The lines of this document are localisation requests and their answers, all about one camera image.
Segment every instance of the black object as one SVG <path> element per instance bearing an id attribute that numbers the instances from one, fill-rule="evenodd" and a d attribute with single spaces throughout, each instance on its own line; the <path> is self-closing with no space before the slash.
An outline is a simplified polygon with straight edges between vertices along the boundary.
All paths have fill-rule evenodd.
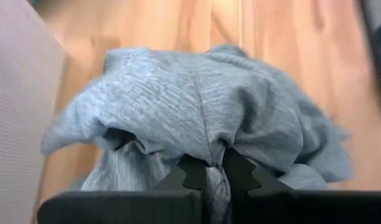
<path id="1" fill-rule="evenodd" d="M 381 223 L 381 192 L 293 190 L 227 149 L 223 166 L 238 223 Z M 44 202 L 39 224 L 209 223 L 203 161 L 184 156 L 153 190 L 67 192 Z"/>
<path id="2" fill-rule="evenodd" d="M 223 166 L 236 224 L 381 223 L 381 192 L 293 190 L 233 148 L 226 150 Z M 250 184 L 251 178 L 259 184 Z"/>
<path id="3" fill-rule="evenodd" d="M 45 201 L 39 224 L 203 223 L 205 164 L 184 156 L 153 190 L 66 192 Z"/>

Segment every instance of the wooden floor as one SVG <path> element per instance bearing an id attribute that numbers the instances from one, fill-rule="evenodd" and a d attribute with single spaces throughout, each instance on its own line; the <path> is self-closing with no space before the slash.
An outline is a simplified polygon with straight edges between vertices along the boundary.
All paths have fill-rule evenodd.
<path id="1" fill-rule="evenodd" d="M 37 10 L 71 56 L 58 110 L 101 73 L 107 49 L 204 52 L 237 44 L 287 71 L 349 131 L 355 177 L 335 187 L 381 189 L 380 93 L 356 1 L 44 0 Z M 51 155 L 41 200 L 89 172 L 99 155 L 84 145 Z"/>

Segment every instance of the heather gray cotton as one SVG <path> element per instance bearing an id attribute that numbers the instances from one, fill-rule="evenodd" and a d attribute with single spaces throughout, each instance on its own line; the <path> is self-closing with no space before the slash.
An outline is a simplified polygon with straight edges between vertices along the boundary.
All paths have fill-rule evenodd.
<path id="1" fill-rule="evenodd" d="M 151 189 L 182 155 L 197 157 L 211 166 L 212 221 L 230 223 L 225 148 L 290 187 L 325 189 L 351 176 L 342 140 L 289 76 L 238 47 L 203 54 L 134 48 L 108 52 L 103 76 L 53 122 L 42 152 L 76 142 L 103 147 L 82 190 Z"/>

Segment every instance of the fabric fold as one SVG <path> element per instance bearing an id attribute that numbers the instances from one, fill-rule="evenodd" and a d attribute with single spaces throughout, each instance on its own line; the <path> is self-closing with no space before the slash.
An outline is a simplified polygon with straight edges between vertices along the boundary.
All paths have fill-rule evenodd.
<path id="1" fill-rule="evenodd" d="M 341 130 L 285 73 L 240 48 L 203 54 L 116 49 L 104 72 L 52 123 L 42 152 L 97 144 L 102 159 L 82 190 L 147 190 L 184 154 L 206 161 L 213 223 L 230 223 L 224 150 L 296 189 L 351 176 Z"/>

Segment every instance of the gray hoodie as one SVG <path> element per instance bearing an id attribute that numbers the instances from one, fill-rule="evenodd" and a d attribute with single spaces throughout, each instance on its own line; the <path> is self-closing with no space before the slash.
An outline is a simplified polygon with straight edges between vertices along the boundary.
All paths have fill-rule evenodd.
<path id="1" fill-rule="evenodd" d="M 351 176 L 343 137 L 289 76 L 236 46 L 203 54 L 134 48 L 108 52 L 103 75 L 53 122 L 42 152 L 102 147 L 82 190 L 151 189 L 189 154 L 210 166 L 212 223 L 229 223 L 226 148 L 290 187 L 326 189 Z"/>

